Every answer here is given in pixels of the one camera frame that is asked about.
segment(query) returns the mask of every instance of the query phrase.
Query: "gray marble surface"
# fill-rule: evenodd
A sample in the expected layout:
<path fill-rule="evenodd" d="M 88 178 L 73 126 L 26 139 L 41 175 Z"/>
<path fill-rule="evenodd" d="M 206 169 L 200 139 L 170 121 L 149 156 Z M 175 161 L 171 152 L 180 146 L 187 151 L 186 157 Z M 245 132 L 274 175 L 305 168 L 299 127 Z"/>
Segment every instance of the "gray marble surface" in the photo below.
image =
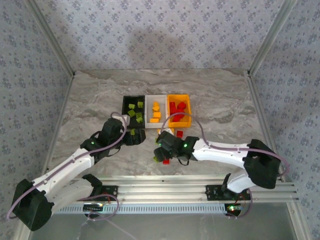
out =
<path fill-rule="evenodd" d="M 121 112 L 124 95 L 189 94 L 192 114 L 197 116 L 208 140 L 247 143 L 262 140 L 262 132 L 241 69 L 91 70 L 77 71 L 65 108 L 49 169 L 68 158 L 96 131 L 113 111 Z M 195 122 L 184 128 L 184 137 L 200 137 Z M 182 166 L 156 163 L 153 150 L 156 129 L 146 129 L 146 140 L 123 146 L 84 172 L 96 176 L 119 175 L 225 175 L 236 167 L 201 161 Z"/>

